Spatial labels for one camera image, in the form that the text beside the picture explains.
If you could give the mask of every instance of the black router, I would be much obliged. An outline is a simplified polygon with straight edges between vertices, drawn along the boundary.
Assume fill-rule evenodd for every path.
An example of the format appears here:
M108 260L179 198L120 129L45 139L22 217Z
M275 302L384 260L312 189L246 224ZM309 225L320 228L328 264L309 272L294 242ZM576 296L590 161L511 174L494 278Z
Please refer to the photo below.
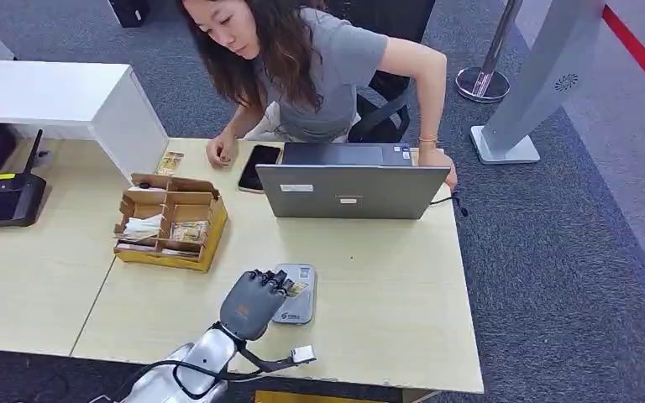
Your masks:
M0 227L27 227L38 215L45 180L31 174L43 130L38 131L33 148L20 174L0 174Z

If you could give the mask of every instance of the floor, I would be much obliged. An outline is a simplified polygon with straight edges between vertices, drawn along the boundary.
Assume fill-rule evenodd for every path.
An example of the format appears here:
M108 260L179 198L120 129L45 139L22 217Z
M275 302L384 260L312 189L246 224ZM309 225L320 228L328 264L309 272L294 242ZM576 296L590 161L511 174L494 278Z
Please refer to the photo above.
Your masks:
M547 2L523 6L498 67L508 76L517 74ZM211 137L231 107L214 93L171 2L154 4L142 29L122 30L105 2L0 0L0 37L26 60L130 63L170 135ZM631 0L611 5L645 39L645 2L641 10ZM482 61L502 7L437 1L425 43L448 55L449 88L456 71ZM459 241L486 393L442 393L436 402L645 402L645 77L613 40L604 30L593 87L533 132L542 156L535 165L479 164L469 127L495 106L448 92L440 139L470 210L459 216ZM133 370L0 352L0 402L88 401L114 393ZM360 385L244 386L229 399L248 402L254 388L399 398Z

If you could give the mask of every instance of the gray t-shirt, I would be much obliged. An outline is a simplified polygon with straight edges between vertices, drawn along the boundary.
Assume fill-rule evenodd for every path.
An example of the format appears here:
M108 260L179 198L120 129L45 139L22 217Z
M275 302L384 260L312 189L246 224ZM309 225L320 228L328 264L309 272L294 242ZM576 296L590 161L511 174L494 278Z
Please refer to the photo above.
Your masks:
M312 46L317 51L312 55L311 77L317 94L322 96L320 109L291 104L271 87L262 68L259 75L268 94L267 103L275 101L281 106L277 133L294 141L331 142L352 126L357 113L356 86L370 84L387 37L314 8L302 8L301 17L312 30Z

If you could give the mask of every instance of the office chair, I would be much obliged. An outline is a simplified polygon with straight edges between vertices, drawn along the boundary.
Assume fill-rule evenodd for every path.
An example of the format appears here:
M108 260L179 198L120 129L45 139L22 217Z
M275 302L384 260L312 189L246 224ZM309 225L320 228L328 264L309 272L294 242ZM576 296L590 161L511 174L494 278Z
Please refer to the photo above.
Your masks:
M395 38L421 42L435 0L328 0L328 12L352 25ZM398 143L409 127L406 106L413 91L408 77L377 71L369 87L387 101L377 107L357 95L357 112L362 120L349 131L351 143ZM391 120L399 115L399 127Z

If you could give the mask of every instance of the woman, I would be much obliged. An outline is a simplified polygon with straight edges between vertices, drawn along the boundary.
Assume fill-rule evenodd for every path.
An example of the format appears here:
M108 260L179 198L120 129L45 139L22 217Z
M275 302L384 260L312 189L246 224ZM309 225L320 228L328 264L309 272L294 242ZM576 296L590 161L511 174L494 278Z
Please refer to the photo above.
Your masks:
M355 88L368 85L380 70L417 81L419 165L451 166L447 183L453 188L454 163L437 149L446 57L421 44L353 27L314 3L182 0L213 85L239 105L207 146L211 164L228 165L241 138L344 141L359 118Z

